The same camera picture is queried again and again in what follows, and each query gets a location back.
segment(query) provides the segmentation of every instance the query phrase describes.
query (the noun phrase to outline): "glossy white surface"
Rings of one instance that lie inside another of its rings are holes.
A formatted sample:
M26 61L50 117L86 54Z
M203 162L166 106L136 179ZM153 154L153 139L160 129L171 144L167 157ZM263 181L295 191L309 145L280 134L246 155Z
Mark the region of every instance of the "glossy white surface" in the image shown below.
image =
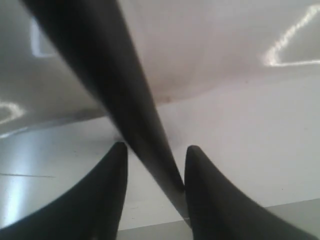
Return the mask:
M265 207L320 198L320 2L120 3L153 95L157 103L167 103L158 110L182 174L187 146L197 144L233 183ZM7 6L0 7L7 12L1 18L17 8L21 11L11 1L1 4ZM16 27L25 22L12 19L19 22ZM22 38L10 39L19 43ZM19 119L26 126L25 116L36 124L43 116L52 119L84 106L96 108L73 77L60 77L67 68L59 60L43 57L52 52L36 51L42 56L37 60L23 57L31 56L29 47L17 48L15 55L5 51L7 60L0 62L1 69L7 68L1 71L0 100L23 113L10 120L13 125L2 122L0 131L12 130ZM56 104L58 99L64 104ZM110 121L99 118L1 139L0 173L42 177L0 175L0 196L5 196L0 198L0 226L74 185L117 136ZM129 164L120 229L180 220L132 154Z

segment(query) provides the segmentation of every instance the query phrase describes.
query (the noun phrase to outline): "black curved support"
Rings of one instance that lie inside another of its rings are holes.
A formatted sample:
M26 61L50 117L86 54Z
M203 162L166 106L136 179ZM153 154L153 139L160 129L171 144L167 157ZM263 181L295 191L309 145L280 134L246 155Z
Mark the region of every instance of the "black curved support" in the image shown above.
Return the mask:
M194 240L317 240L244 195L198 146L186 153L185 191Z
M116 143L77 185L0 230L0 240L115 240L127 190L128 150Z
M22 0L175 208L184 184L115 0Z

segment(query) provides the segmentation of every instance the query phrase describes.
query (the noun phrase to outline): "black pole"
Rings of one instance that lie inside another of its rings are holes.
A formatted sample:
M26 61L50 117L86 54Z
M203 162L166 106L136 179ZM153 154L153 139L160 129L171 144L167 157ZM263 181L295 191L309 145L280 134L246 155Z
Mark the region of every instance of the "black pole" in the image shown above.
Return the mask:
M23 0L184 219L184 184L115 0Z

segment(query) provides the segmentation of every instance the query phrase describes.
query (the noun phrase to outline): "black plastic part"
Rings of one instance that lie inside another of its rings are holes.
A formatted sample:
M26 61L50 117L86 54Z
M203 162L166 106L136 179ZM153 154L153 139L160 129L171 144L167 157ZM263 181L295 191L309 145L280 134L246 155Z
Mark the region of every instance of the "black plastic part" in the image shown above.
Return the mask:
M184 184L115 0L23 0L182 217Z
M115 240L128 180L128 150L116 143L77 185L0 230L0 240Z
M244 195L198 146L186 153L185 191L194 240L317 240Z

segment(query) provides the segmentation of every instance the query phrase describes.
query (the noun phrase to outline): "white surface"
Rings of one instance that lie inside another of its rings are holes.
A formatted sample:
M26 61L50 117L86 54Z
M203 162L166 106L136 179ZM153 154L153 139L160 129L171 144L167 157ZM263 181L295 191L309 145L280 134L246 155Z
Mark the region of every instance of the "white surface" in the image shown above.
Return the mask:
M168 102L158 110L181 174L196 144L265 207L320 198L317 1L121 4L152 92ZM69 189L115 139L105 118L1 139L0 173L49 177L0 175L0 226ZM120 229L178 220L130 154Z

